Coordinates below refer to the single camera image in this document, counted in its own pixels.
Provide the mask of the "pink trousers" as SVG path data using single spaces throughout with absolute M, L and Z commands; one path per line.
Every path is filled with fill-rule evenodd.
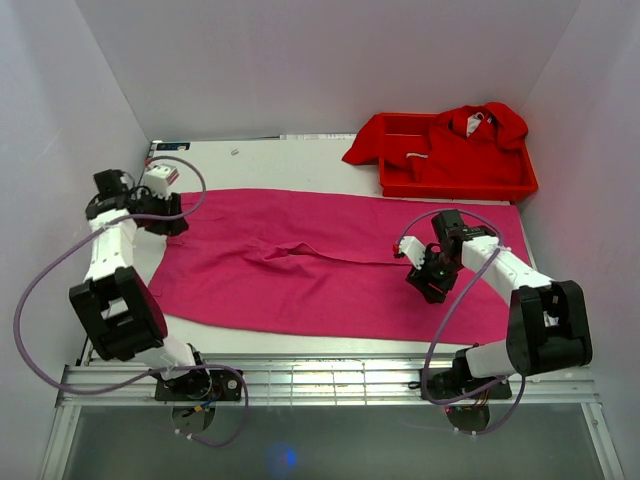
M 168 240 L 149 288 L 166 314 L 261 332 L 487 344 L 508 307 L 463 271 L 428 304 L 393 255 L 403 231 L 435 239 L 428 202 L 274 189 L 185 194 L 189 229 Z

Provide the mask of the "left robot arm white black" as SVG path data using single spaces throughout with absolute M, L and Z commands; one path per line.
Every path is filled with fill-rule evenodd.
M 200 400 L 212 391 L 212 376 L 196 349 L 172 337 L 165 317 L 134 268 L 138 230 L 173 237 L 187 231 L 181 198 L 170 188 L 179 173 L 170 165 L 145 170 L 129 185 L 121 170 L 95 174 L 96 196 L 85 209 L 95 237 L 83 282 L 69 299 L 94 350 L 105 361 L 137 360 L 179 397 Z

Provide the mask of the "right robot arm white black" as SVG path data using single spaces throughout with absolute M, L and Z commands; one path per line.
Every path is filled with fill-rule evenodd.
M 411 269 L 407 282 L 429 304 L 441 304 L 461 271 L 484 281 L 508 307 L 504 339 L 456 352 L 451 367 L 437 374 L 420 372 L 422 399 L 451 405 L 489 397 L 514 374 L 522 378 L 587 366 L 593 346 L 583 289 L 535 270 L 504 244 L 498 227 L 486 219 L 465 223 L 466 211 L 428 213 L 435 240 L 423 244 L 408 232 L 394 246 L 397 258 Z

